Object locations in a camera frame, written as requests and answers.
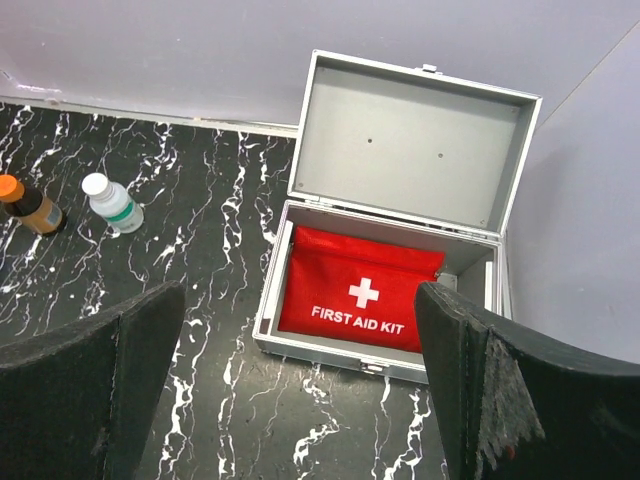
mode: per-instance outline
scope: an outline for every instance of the white cross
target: white cross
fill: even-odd
[[[356,285],[349,286],[349,295],[358,297],[356,307],[367,308],[367,302],[369,300],[377,301],[380,292],[371,288],[370,278],[361,278],[359,287]]]

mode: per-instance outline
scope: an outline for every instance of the silver case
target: silver case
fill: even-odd
[[[357,109],[368,108],[371,102],[381,113],[367,112],[366,118],[362,117]],[[535,95],[429,71],[314,52],[288,188],[289,196],[296,200],[287,200],[282,212],[253,330],[257,345],[269,353],[427,383],[420,354],[278,330],[295,225],[444,251],[447,255],[438,281],[510,317],[504,233],[540,103],[541,98]],[[407,143],[412,140],[411,132],[396,129],[397,140],[404,143],[398,144],[400,151],[395,155],[394,150],[394,155],[405,165],[389,170],[386,134],[394,127],[389,123],[394,110],[401,107],[406,107],[412,126],[425,123],[428,133],[426,139],[416,137],[414,147]],[[354,118],[360,122],[355,130]],[[462,129],[477,141],[437,145],[448,129]],[[380,138],[383,145],[378,154],[366,149],[363,142],[377,147]],[[502,145],[502,150],[495,145]],[[451,167],[436,163],[436,158],[447,154],[454,157]],[[471,173],[481,162],[480,177],[487,179],[481,188],[475,184],[468,188],[465,183],[475,181],[477,172],[471,175],[466,166],[455,168],[455,159],[465,155],[476,162]],[[429,175],[438,169],[441,177]],[[411,196],[403,195],[405,183],[418,177],[426,178],[427,184],[418,190],[411,187]],[[459,181],[455,185],[442,181],[451,178]],[[357,186],[376,184],[381,188],[373,193]],[[475,196],[469,198],[469,190]],[[432,201],[430,196],[434,195],[443,202]],[[392,204],[391,208],[386,208],[385,202]]]

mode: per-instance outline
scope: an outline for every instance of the orange bottle cap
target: orange bottle cap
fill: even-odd
[[[13,175],[0,175],[0,202],[18,201],[24,195],[24,185]]]

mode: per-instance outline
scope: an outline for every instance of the plastic bottle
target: plastic bottle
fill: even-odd
[[[109,181],[103,174],[87,175],[82,181],[82,190],[89,196],[91,209],[115,230],[132,233],[144,222],[140,205],[133,201],[122,185]]]
[[[53,235],[67,223],[67,215],[55,203],[13,175],[0,175],[0,202],[9,215],[40,235]]]

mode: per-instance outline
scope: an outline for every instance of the amber bottle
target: amber bottle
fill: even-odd
[[[67,222],[66,214],[55,203],[13,175],[0,175],[0,202],[9,215],[40,235],[53,235]]]

